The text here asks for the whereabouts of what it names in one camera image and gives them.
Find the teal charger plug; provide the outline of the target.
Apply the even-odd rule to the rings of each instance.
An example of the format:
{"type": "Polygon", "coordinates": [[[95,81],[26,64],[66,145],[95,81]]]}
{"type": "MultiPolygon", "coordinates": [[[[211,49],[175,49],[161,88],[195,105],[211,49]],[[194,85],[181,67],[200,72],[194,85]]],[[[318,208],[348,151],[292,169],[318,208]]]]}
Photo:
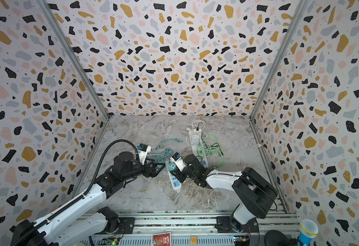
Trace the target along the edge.
{"type": "Polygon", "coordinates": [[[172,163],[169,163],[168,164],[168,170],[171,172],[171,171],[174,171],[176,169],[176,165],[175,164],[172,164],[172,163]]]}

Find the large colourful power strip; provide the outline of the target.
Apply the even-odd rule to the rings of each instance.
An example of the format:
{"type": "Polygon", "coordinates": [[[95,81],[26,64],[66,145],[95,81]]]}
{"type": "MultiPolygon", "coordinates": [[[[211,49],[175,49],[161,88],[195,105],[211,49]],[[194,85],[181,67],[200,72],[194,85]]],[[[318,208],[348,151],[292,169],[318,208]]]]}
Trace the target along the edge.
{"type": "Polygon", "coordinates": [[[200,160],[203,167],[208,168],[209,164],[208,164],[206,153],[205,153],[205,150],[204,150],[202,136],[200,136],[200,143],[198,145],[193,145],[193,146],[191,145],[189,134],[187,136],[186,141],[187,141],[187,144],[191,146],[193,154],[198,157],[198,159],[200,160]]]}

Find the small white blue power strip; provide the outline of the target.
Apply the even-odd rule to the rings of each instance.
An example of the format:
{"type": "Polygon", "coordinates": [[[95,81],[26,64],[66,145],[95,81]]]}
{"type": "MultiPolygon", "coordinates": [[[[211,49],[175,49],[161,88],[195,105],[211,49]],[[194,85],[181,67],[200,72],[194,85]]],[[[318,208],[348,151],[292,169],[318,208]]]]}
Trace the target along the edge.
{"type": "Polygon", "coordinates": [[[171,183],[172,188],[174,189],[174,191],[176,193],[179,193],[181,191],[182,184],[178,181],[178,179],[174,175],[171,174],[169,161],[166,161],[166,170],[167,170],[167,173],[169,176],[169,181],[171,183]]]}

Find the white rectangular charger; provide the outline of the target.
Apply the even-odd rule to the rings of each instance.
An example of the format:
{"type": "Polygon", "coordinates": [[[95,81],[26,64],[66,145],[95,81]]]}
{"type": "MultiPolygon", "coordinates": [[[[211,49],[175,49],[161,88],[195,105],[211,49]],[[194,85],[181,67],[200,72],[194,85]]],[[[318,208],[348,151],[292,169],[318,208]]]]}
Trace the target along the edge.
{"type": "Polygon", "coordinates": [[[198,145],[200,143],[200,136],[199,135],[192,135],[190,136],[191,145],[198,145]]]}

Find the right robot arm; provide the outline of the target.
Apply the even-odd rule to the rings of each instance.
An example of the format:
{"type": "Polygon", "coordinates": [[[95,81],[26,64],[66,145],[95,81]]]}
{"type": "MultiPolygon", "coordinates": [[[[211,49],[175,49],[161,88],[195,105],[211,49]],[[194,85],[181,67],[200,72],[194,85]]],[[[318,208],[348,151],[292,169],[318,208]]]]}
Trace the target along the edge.
{"type": "Polygon", "coordinates": [[[250,167],[238,172],[218,171],[203,166],[194,154],[183,158],[175,153],[170,161],[175,165],[170,173],[179,182],[183,183],[189,178],[199,187],[233,191],[239,197],[242,203],[233,213],[225,220],[217,220],[219,232],[241,233],[247,228],[248,222],[266,218],[275,204],[277,190],[250,167]]]}

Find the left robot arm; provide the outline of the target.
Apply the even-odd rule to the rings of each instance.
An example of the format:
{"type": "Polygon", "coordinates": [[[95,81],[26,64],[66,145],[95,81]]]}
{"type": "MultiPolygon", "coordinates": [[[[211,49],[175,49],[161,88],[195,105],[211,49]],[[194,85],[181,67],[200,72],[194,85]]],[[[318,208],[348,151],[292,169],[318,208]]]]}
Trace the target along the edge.
{"type": "Polygon", "coordinates": [[[119,139],[110,143],[100,158],[89,186],[78,196],[53,212],[30,222],[24,220],[14,228],[12,246],[71,246],[96,233],[124,233],[126,228],[118,214],[109,207],[95,212],[82,222],[76,220],[90,209],[107,201],[115,193],[139,176],[156,177],[164,163],[156,163],[148,157],[151,147],[145,144],[135,146],[132,142],[119,139]],[[121,152],[114,163],[102,174],[99,173],[105,155],[117,143],[127,143],[132,152],[121,152]]]}

